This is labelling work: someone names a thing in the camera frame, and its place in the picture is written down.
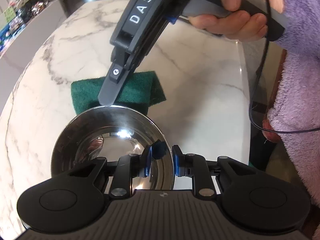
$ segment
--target marble tabletop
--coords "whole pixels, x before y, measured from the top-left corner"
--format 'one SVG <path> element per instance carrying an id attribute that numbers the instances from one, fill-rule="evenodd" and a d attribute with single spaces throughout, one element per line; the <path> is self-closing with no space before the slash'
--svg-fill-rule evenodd
<path id="1" fill-rule="evenodd" d="M 110 36 L 129 0 L 84 4 L 35 54 L 0 116 L 0 235 L 16 238 L 16 212 L 27 188 L 49 179 L 54 144 L 76 113 L 73 81 L 106 75 Z M 148 116 L 170 145 L 208 160 L 228 155 L 248 163 L 249 88 L 241 43 L 177 21 L 168 25 L 138 71 L 155 70 L 167 100 Z M 175 188 L 189 187 L 176 180 Z"/>

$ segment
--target fuzzy purple sleeve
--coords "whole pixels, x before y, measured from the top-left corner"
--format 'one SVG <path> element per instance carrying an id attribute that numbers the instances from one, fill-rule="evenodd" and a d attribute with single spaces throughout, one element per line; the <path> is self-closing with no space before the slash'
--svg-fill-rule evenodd
<path id="1" fill-rule="evenodd" d="M 276 43 L 289 52 L 320 56 L 320 0 L 284 0 L 287 29 Z"/>

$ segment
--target metal bowl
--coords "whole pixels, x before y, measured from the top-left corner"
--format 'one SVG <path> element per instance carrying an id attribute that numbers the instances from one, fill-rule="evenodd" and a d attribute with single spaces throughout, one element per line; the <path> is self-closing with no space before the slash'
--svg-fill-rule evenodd
<path id="1" fill-rule="evenodd" d="M 123 106 L 98 106 L 75 117 L 56 142 L 51 175 L 57 176 L 97 156 L 117 161 L 123 155 L 141 154 L 146 145 L 158 139 L 165 142 L 165 156 L 160 160 L 153 159 L 149 177 L 134 178 L 132 188 L 172 189 L 172 151 L 164 135 L 148 117 Z"/>

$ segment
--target human hand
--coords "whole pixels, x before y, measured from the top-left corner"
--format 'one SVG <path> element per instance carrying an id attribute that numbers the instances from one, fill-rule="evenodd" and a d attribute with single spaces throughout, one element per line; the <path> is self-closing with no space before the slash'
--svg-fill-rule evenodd
<path id="1" fill-rule="evenodd" d="M 267 34 L 267 18 L 263 14 L 250 16 L 246 11 L 236 11 L 241 0 L 221 0 L 225 9 L 235 11 L 225 18 L 218 19 L 213 15 L 190 17 L 190 23 L 198 29 L 206 29 L 210 33 L 224 34 L 227 38 L 240 41 L 256 41 Z M 283 12 L 283 0 L 269 0 L 273 9 Z"/>

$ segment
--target black cable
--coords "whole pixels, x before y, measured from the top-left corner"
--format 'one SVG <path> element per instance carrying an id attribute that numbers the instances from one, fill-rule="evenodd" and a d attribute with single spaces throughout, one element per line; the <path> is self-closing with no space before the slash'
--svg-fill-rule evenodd
<path id="1" fill-rule="evenodd" d="M 269 23 L 270 20 L 271 20 L 271 7 L 270 7 L 270 2 L 269 2 L 269 0 L 266 0 L 266 3 L 267 3 L 267 22 Z M 319 130 L 320 130 L 320 127 L 313 128 L 313 129 L 308 129 L 308 130 L 298 130 L 298 131 L 274 131 L 274 130 L 269 130 L 269 129 L 265 129 L 265 128 L 263 128 L 263 127 L 260 127 L 260 126 L 257 125 L 257 124 L 255 123 L 255 121 L 253 120 L 253 117 L 252 117 L 253 96 L 254 96 L 255 92 L 257 91 L 257 87 L 258 87 L 259 80 L 260 80 L 260 77 L 261 77 L 261 74 L 262 74 L 263 66 L 264 66 L 264 63 L 265 63 L 265 61 L 266 61 L 268 48 L 269 48 L 269 40 L 266 39 L 266 43 L 265 43 L 265 46 L 264 46 L 264 49 L 263 49 L 263 54 L 262 54 L 261 62 L 260 62 L 259 68 L 258 68 L 257 71 L 256 71 L 257 77 L 256 77 L 256 80 L 255 80 L 254 85 L 253 85 L 253 88 L 252 88 L 252 95 L 251 95 L 251 99 L 250 99 L 249 119 L 250 119 L 251 124 L 252 124 L 255 128 L 259 129 L 259 130 L 266 131 L 266 132 L 281 133 L 281 134 L 295 134 L 295 133 L 306 133 L 306 132 L 319 131 Z"/>

